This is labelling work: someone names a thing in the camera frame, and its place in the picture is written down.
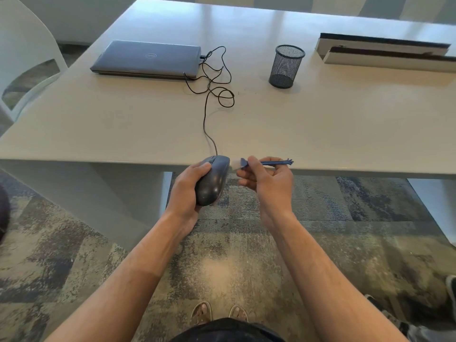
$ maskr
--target person's left arm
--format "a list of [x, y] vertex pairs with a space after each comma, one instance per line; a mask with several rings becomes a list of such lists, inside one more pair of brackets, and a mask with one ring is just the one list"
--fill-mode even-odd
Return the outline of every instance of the person's left arm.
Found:
[[47, 342], [131, 341], [169, 260], [195, 226], [195, 184], [210, 168], [196, 164], [176, 178], [163, 216]]

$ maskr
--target white bristles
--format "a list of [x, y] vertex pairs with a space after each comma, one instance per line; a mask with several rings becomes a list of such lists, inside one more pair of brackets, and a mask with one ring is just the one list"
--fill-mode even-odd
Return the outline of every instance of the white bristles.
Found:
[[229, 165], [230, 165], [231, 169], [234, 171], [241, 169], [241, 159], [236, 158], [234, 160], [230, 160]]

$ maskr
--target person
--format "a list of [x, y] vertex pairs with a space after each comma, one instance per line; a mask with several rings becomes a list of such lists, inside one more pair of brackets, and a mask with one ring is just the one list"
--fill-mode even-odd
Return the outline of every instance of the person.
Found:
[[[456, 275], [448, 275], [445, 279], [446, 291], [451, 301], [453, 320], [456, 322]], [[383, 313], [410, 342], [454, 342], [456, 330], [431, 330], [424, 326], [416, 326], [397, 319], [372, 296], [364, 295], [380, 312]]]
[[[133, 338], [169, 260], [197, 221], [200, 208], [195, 184], [210, 168], [209, 163], [195, 164], [179, 175], [159, 221], [47, 342], [124, 342]], [[407, 341], [299, 223], [291, 208], [293, 174], [286, 165], [267, 170], [250, 156], [247, 169], [237, 171], [237, 176], [240, 185], [256, 192], [262, 224], [273, 236], [323, 341]], [[218, 320], [212, 320], [211, 312], [209, 303], [197, 305], [191, 314], [194, 326], [171, 341], [283, 341], [266, 327], [248, 322], [241, 307], [233, 307], [229, 317]]]

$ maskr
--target blue cleaning brush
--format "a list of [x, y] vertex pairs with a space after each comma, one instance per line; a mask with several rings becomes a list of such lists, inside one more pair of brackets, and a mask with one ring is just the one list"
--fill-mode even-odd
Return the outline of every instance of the blue cleaning brush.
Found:
[[[291, 166], [293, 164], [293, 160], [287, 159], [286, 161], [261, 161], [261, 164], [264, 166], [275, 166], [277, 164], [287, 164]], [[243, 169], [248, 166], [248, 162], [245, 158], [241, 158], [241, 160], [234, 160], [230, 163], [231, 168], [235, 171], [237, 169]]]

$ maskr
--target patterned carpet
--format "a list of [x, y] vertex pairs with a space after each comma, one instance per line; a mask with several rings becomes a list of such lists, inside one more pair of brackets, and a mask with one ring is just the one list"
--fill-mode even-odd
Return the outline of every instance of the patterned carpet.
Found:
[[[0, 246], [0, 341], [42, 341], [126, 252], [7, 174], [0, 183], [13, 205]], [[450, 324], [443, 279], [456, 273], [456, 250], [406, 180], [295, 176], [293, 209], [360, 291], [401, 318]], [[176, 251], [134, 341], [173, 337], [202, 299], [215, 318], [237, 303], [288, 341], [318, 341], [255, 196], [232, 174]]]

